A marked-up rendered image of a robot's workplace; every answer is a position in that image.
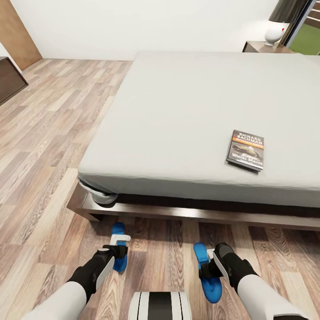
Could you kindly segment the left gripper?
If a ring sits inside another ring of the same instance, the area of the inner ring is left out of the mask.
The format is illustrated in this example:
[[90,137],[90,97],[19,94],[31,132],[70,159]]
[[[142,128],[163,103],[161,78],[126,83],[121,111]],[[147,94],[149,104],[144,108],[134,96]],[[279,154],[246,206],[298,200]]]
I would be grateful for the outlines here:
[[116,259],[124,259],[126,252],[127,252],[127,247],[126,245],[117,245],[117,246],[113,246],[113,245],[103,245],[103,248],[113,248],[115,250],[116,253]]

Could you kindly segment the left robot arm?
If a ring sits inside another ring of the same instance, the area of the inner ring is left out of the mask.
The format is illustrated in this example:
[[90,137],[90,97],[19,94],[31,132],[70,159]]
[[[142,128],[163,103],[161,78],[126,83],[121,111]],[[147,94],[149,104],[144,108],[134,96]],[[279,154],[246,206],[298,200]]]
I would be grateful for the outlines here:
[[73,273],[51,297],[20,320],[78,320],[80,314],[106,279],[116,259],[124,259],[127,247],[119,242],[129,242],[128,235],[111,237],[110,245],[103,245],[93,257]]

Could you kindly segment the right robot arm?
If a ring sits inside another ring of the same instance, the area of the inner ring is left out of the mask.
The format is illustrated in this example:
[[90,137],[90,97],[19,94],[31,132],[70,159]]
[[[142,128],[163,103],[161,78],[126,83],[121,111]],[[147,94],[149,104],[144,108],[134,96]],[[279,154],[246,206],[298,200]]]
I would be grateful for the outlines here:
[[207,249],[209,263],[202,264],[199,278],[225,277],[235,288],[251,320],[311,320],[304,312],[287,301],[226,243]]

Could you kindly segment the hardback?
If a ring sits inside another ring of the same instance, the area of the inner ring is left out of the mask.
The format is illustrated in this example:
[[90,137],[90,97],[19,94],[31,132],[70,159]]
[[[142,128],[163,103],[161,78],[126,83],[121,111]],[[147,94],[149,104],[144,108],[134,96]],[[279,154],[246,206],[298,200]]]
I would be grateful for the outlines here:
[[264,163],[264,138],[233,130],[226,160],[260,172]]

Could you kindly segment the sandal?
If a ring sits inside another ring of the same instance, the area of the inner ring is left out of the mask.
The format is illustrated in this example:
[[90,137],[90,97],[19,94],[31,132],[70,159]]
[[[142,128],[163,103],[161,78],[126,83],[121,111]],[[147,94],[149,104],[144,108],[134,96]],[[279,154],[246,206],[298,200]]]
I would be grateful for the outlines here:
[[[118,222],[112,227],[112,234],[124,235],[124,223]],[[117,241],[118,245],[126,245],[125,242]],[[127,254],[124,259],[116,259],[113,268],[116,272],[123,272],[127,267]]]
[[[202,264],[209,263],[207,257],[207,249],[203,243],[196,243],[194,245],[194,252],[196,254],[199,269]],[[223,287],[220,278],[205,279],[201,278],[204,294],[208,301],[212,304],[216,304],[220,301],[223,293]]]

